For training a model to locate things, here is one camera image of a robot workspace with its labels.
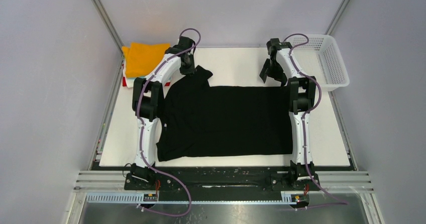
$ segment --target orange cloth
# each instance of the orange cloth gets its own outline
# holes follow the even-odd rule
[[[126,59],[126,77],[146,76],[160,64],[169,43],[146,45],[132,42],[130,48],[122,47]]]

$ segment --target stack of clothes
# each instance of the stack of clothes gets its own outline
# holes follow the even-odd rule
[[[133,87],[137,77],[145,77],[160,64],[169,43],[147,45],[132,42],[130,47],[122,47],[124,54],[123,86]]]

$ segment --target cable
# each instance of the cable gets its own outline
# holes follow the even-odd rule
[[[188,200],[189,200],[189,205],[188,205],[188,209],[184,212],[184,213],[182,213],[182,214],[170,214],[170,213],[165,213],[165,212],[161,212],[161,211],[156,211],[156,210],[151,210],[151,209],[145,209],[144,207],[142,207],[142,211],[144,211],[144,210],[146,210],[146,211],[149,211],[149,212],[153,212],[153,213],[157,213],[157,214],[160,214],[160,215],[166,215],[166,216],[171,216],[171,217],[180,217],[180,216],[184,216],[184,215],[186,215],[186,214],[188,214],[189,213],[189,211],[191,210],[191,202],[192,202],[192,200],[191,200],[191,194],[189,193],[189,190],[188,190],[188,188],[183,184],[183,182],[182,181],[180,181],[177,177],[175,177],[175,176],[173,176],[173,175],[171,175],[171,174],[169,174],[169,173],[166,173],[166,172],[163,172],[163,171],[161,171],[161,170],[158,170],[158,169],[156,169],[156,168],[154,168],[154,167],[152,167],[149,163],[148,163],[148,161],[146,160],[146,158],[145,158],[145,156],[143,155],[143,153],[144,153],[144,151],[143,151],[143,149],[142,149],[142,137],[143,137],[143,134],[144,134],[144,125],[145,125],[145,123],[144,123],[144,121],[143,121],[143,119],[140,117],[140,115],[139,115],[139,111],[140,111],[140,109],[141,109],[141,103],[142,103],[142,98],[143,98],[143,96],[144,96],[144,92],[145,92],[145,89],[147,88],[147,86],[148,86],[148,83],[155,77],[155,75],[157,75],[157,73],[158,73],[158,71],[160,71],[160,69],[164,66],[164,64],[166,64],[170,59],[172,59],[172,58],[174,58],[174,57],[177,57],[177,56],[179,56],[180,54],[182,54],[182,53],[185,53],[185,52],[189,52],[189,51],[191,51],[192,49],[195,49],[196,47],[197,47],[197,45],[200,43],[200,41],[201,41],[201,33],[197,30],[197,29],[194,29],[194,28],[187,28],[187,29],[185,29],[185,30],[183,30],[181,33],[180,33],[180,35],[179,35],[179,37],[181,37],[182,36],[182,34],[184,33],[184,32],[186,32],[186,31],[195,31],[195,32],[197,32],[197,34],[198,34],[198,41],[192,46],[192,47],[190,47],[190,48],[188,48],[188,49],[186,49],[186,50],[183,50],[183,51],[181,51],[181,52],[178,52],[178,53],[176,53],[176,54],[174,54],[173,56],[171,56],[171,57],[169,57],[169,58],[167,58],[166,60],[164,60],[158,67],[157,67],[157,69],[154,71],[154,74],[152,74],[151,75],[151,77],[145,82],[145,84],[143,85],[143,87],[142,87],[142,91],[141,91],[141,95],[139,96],[139,101],[138,101],[138,106],[137,106],[137,108],[136,108],[136,116],[138,117],[138,119],[142,122],[142,128],[141,128],[141,135],[140,135],[140,141],[139,141],[139,149],[140,149],[140,151],[141,151],[141,157],[142,157],[142,160],[144,161],[144,163],[145,163],[145,165],[148,167],[148,168],[150,168],[151,170],[153,170],[153,171],[155,171],[155,172],[158,172],[158,173],[160,173],[160,174],[162,174],[162,175],[165,175],[165,176],[168,176],[168,177],[170,177],[170,178],[172,178],[172,179],[174,179],[174,180],[176,180],[182,187],[183,187],[183,189],[185,189],[185,191],[186,191],[186,194],[188,195]]]
[[[333,196],[332,194],[330,194],[328,191],[326,191],[324,188],[322,188],[315,180],[314,180],[314,178],[313,178],[313,176],[312,176],[312,174],[311,174],[311,172],[310,172],[310,170],[309,170],[309,166],[308,166],[308,163],[307,163],[307,144],[306,144],[306,123],[305,123],[305,116],[306,116],[306,114],[308,114],[308,113],[310,113],[312,110],[314,110],[316,107],[318,107],[318,105],[319,105],[319,102],[321,101],[321,97],[322,97],[322,90],[321,90],[321,87],[320,87],[320,85],[318,84],[318,82],[315,80],[315,79],[313,79],[311,76],[308,76],[308,75],[306,75],[306,74],[304,74],[303,72],[301,72],[300,71],[300,69],[296,66],[296,63],[294,62],[294,59],[293,59],[293,56],[291,55],[291,53],[293,52],[293,50],[296,48],[296,47],[298,47],[298,46],[302,46],[302,45],[305,45],[305,44],[307,44],[308,42],[309,42],[309,38],[307,37],[307,35],[305,35],[305,34],[301,34],[301,33],[295,33],[295,34],[291,34],[290,36],[288,36],[288,37],[286,37],[285,39],[284,39],[284,41],[283,42],[285,42],[285,40],[287,40],[289,37],[292,37],[292,36],[296,36],[296,35],[298,35],[298,36],[303,36],[303,37],[305,37],[306,38],[306,42],[304,42],[304,43],[300,43],[300,44],[296,44],[296,45],[294,45],[291,49],[290,49],[290,52],[288,53],[288,55],[289,55],[289,57],[290,57],[290,61],[291,61],[291,63],[293,64],[293,67],[297,70],[297,73],[299,73],[300,75],[302,75],[302,76],[304,76],[304,77],[306,77],[307,79],[309,79],[309,80],[311,80],[312,82],[314,82],[315,83],[315,85],[316,85],[316,87],[318,88],[318,101],[316,102],[316,104],[312,107],[312,108],[310,108],[310,109],[308,109],[307,111],[305,111],[304,113],[303,113],[303,115],[302,115],[302,127],[303,127],[303,148],[304,148],[304,158],[305,158],[305,168],[306,168],[306,171],[307,171],[307,173],[308,173],[308,175],[309,175],[309,177],[310,177],[310,179],[312,180],[312,182],[322,191],[322,192],[324,192],[325,194],[327,194],[329,197],[331,197],[331,198],[333,198],[334,200],[336,200],[336,201],[338,201],[338,202],[330,202],[330,203],[325,203],[325,204],[320,204],[320,205],[313,205],[313,206],[307,206],[307,207],[305,207],[305,208],[300,208],[300,210],[307,210],[307,209],[311,209],[311,208],[318,208],[318,207],[324,207],[324,206],[332,206],[332,205],[349,205],[349,202],[347,202],[346,200],[342,200],[342,199],[339,199],[339,198],[337,198],[337,197],[335,197],[335,196]]]
[[[123,175],[123,177],[124,177],[124,178],[125,178],[125,176],[124,176],[124,168],[126,168],[126,166],[127,166],[127,165],[132,165],[132,164],[127,163],[127,164],[125,164],[125,165],[124,165],[124,167],[123,167],[123,171],[122,171],[122,175]]]
[[[309,183],[306,184],[304,190],[303,190],[303,195],[307,195],[309,193]]]
[[[161,186],[161,182],[160,180],[157,180],[155,182],[155,196],[157,197],[157,201],[158,201],[158,190],[160,189],[160,186]]]

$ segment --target black t-shirt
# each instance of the black t-shirt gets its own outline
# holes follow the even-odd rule
[[[210,87],[212,75],[198,66],[170,87],[160,116],[159,161],[292,153],[285,87]]]

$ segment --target metal floor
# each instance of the metal floor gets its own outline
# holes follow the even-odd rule
[[[183,217],[167,217],[135,209],[134,204],[86,203],[80,223],[368,223],[361,199],[356,194],[338,194],[348,206],[331,206],[304,211],[292,210],[288,205],[229,205],[197,204]],[[331,202],[321,194],[311,194],[310,205]],[[169,213],[182,213],[186,205],[164,204],[152,207]]]

